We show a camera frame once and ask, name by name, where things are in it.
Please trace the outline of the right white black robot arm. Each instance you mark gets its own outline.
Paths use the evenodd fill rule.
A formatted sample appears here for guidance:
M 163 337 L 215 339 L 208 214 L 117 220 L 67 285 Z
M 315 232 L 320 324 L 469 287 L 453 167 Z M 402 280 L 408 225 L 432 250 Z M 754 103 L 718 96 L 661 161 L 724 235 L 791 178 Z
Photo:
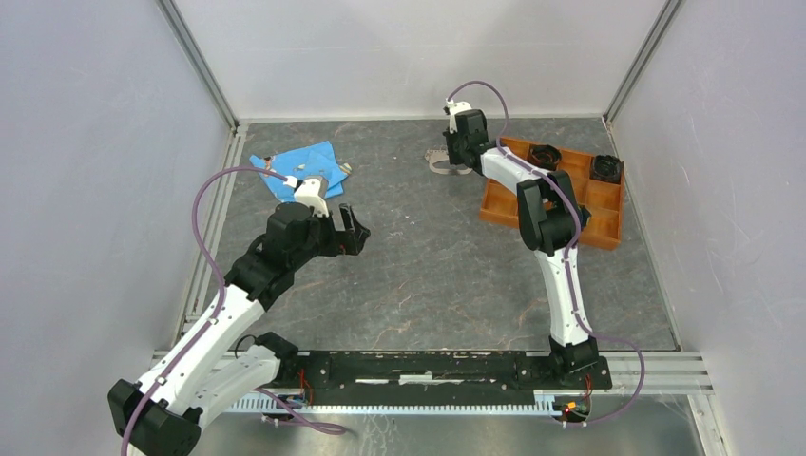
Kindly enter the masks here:
M 465 102 L 445 107 L 444 132 L 449 161 L 496 181 L 516 198 L 519 233 L 534 253 L 547 291 L 550 311 L 548 372 L 562 388 L 609 389 L 605 358 L 587 323 L 577 259 L 584 210 L 564 171 L 547 171 L 492 140 L 480 109 Z

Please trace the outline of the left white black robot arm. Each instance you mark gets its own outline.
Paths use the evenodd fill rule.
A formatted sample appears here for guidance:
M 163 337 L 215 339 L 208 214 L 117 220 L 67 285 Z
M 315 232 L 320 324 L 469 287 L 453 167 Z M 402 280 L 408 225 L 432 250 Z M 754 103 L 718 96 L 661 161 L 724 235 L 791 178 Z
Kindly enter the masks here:
M 291 385 L 298 349 L 275 333 L 261 335 L 238 359 L 215 370 L 227 350 L 295 282 L 315 257 L 356 256 L 371 232 L 353 208 L 333 214 L 309 203 L 280 204 L 258 236 L 219 276 L 214 301 L 166 356 L 137 381 L 117 381 L 107 395 L 122 454 L 188 455 L 202 432 L 242 396 L 265 384 Z

